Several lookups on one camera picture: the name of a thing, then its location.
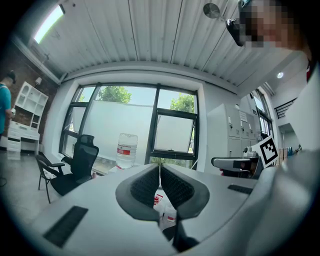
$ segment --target chair leg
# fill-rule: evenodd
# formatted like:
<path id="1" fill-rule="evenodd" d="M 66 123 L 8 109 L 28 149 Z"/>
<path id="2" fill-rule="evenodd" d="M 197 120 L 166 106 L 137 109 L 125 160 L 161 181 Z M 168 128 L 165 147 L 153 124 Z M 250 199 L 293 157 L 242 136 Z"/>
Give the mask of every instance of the chair leg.
<path id="1" fill-rule="evenodd" d="M 45 188 L 46 188 L 46 195 L 48 196 L 49 204 L 51 204 L 50 198 L 49 198 L 48 183 L 47 182 L 45 183 Z"/>
<path id="2" fill-rule="evenodd" d="M 40 178 L 39 178 L 39 186 L 38 186 L 38 190 L 40 190 L 40 182 L 41 182 L 41 174 L 40 174 Z"/>

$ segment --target chair seat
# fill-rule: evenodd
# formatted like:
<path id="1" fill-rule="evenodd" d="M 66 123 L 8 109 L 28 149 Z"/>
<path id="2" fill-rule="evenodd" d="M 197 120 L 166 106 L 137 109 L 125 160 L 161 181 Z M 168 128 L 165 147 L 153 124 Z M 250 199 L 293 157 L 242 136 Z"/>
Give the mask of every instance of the chair seat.
<path id="1" fill-rule="evenodd" d="M 55 191 L 61 196 L 64 196 L 79 186 L 76 182 L 76 177 L 71 173 L 53 178 L 50 182 Z"/>

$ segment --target brown brick wall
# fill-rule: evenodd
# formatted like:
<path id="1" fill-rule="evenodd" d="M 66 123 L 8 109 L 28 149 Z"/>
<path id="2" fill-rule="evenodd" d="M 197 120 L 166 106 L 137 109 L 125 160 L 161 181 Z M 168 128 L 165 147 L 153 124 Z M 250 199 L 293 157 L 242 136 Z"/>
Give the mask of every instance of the brown brick wall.
<path id="1" fill-rule="evenodd" d="M 12 108 L 15 105 L 17 96 L 24 82 L 27 82 L 43 94 L 49 96 L 43 110 L 38 129 L 41 143 L 44 135 L 48 111 L 59 86 L 48 76 L 46 76 L 39 68 L 37 68 L 12 42 L 7 44 L 0 56 L 0 81 L 10 70 L 14 70 L 17 76 L 16 84 L 13 84 L 12 87 L 9 88 L 11 92 Z M 35 81 L 38 77 L 42 78 L 42 82 L 40 85 L 36 86 Z M 29 118 L 29 113 L 26 112 L 27 111 L 18 111 L 18 115 L 14 120 L 18 123 L 24 124 Z M 7 136 L 8 126 L 9 121 L 7 120 L 5 123 L 3 136 Z"/>

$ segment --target large water jug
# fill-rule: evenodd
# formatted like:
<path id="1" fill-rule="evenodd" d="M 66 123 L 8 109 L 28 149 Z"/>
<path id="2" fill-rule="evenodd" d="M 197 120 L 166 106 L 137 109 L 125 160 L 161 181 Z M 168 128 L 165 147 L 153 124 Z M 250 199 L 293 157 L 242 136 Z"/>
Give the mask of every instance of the large water jug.
<path id="1" fill-rule="evenodd" d="M 138 136 L 121 133 L 116 150 L 116 166 L 119 169 L 127 169 L 134 166 L 138 145 Z"/>

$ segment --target corrugated metal ceiling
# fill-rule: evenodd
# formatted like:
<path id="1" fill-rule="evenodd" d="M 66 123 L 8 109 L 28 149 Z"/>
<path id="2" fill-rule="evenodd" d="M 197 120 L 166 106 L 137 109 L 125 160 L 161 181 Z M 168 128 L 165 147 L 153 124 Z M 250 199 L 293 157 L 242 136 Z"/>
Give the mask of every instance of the corrugated metal ceiling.
<path id="1" fill-rule="evenodd" d="M 226 19 L 239 15 L 237 0 L 67 0 L 65 15 L 30 47 L 48 55 L 59 75 L 103 63 L 155 61 L 239 86 L 277 53 L 238 47 L 222 18 L 205 16 L 206 3 L 218 5 Z"/>

